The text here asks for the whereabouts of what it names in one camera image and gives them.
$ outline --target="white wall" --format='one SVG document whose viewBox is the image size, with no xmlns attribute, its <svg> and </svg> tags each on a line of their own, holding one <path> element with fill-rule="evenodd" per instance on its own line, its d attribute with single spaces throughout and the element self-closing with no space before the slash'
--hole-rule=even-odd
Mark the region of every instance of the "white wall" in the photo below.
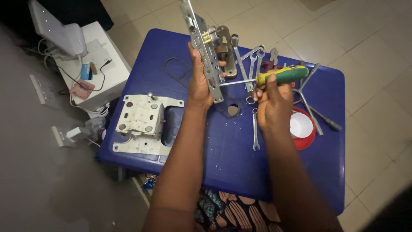
<svg viewBox="0 0 412 232">
<path fill-rule="evenodd" d="M 105 232 L 112 221 L 140 230 L 147 209 L 132 183 L 112 181 L 86 142 L 58 148 L 50 127 L 81 125 L 87 114 L 67 95 L 61 110 L 41 106 L 29 74 L 64 83 L 15 42 L 0 26 L 0 230 Z"/>
</svg>

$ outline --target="tiled floor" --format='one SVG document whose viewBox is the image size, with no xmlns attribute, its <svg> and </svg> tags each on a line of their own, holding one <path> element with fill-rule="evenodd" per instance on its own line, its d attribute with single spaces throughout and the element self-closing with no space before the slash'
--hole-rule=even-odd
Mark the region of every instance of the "tiled floor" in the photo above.
<svg viewBox="0 0 412 232">
<path fill-rule="evenodd" d="M 187 34 L 175 0 L 102 0 L 130 65 L 152 28 Z M 346 232 L 358 231 L 412 180 L 412 0 L 191 0 L 240 46 L 345 74 Z"/>
</svg>

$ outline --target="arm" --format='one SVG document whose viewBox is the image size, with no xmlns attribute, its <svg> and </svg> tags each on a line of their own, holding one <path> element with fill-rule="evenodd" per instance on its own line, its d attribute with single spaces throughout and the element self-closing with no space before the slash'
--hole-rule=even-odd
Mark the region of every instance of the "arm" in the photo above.
<svg viewBox="0 0 412 232">
<path fill-rule="evenodd" d="M 203 174 L 206 113 L 212 105 L 201 57 L 190 43 L 193 76 L 179 132 L 153 191 L 143 231 L 193 231 Z"/>
<path fill-rule="evenodd" d="M 320 192 L 309 179 L 289 131 L 292 87 L 278 86 L 273 74 L 267 91 L 256 89 L 257 117 L 267 148 L 273 203 L 286 230 L 342 231 Z"/>
</svg>

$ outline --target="hand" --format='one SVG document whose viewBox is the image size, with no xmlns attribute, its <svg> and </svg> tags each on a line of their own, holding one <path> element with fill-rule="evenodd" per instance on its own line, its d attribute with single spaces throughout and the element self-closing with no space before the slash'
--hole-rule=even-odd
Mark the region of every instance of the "hand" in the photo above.
<svg viewBox="0 0 412 232">
<path fill-rule="evenodd" d="M 266 85 L 260 88 L 256 87 L 252 95 L 253 99 L 259 102 L 257 120 L 263 132 L 270 132 L 272 135 L 279 133 L 290 135 L 290 116 L 293 108 L 291 84 L 278 86 L 276 75 L 272 74 Z"/>
<path fill-rule="evenodd" d="M 189 47 L 190 57 L 192 58 L 193 75 L 189 80 L 189 98 L 188 102 L 193 102 L 200 107 L 208 110 L 213 104 L 212 94 L 209 91 L 206 77 L 203 73 L 203 64 L 199 51 L 192 47 L 190 42 L 187 43 Z M 219 61 L 220 66 L 225 66 L 225 61 Z"/>
</svg>

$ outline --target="patterned fabric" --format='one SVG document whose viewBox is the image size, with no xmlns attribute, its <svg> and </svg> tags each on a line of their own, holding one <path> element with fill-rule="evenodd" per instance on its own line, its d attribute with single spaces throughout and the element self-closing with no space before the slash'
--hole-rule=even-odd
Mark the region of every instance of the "patterned fabric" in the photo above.
<svg viewBox="0 0 412 232">
<path fill-rule="evenodd" d="M 272 203 L 209 189 L 200 190 L 195 220 L 199 232 L 283 232 Z"/>
</svg>

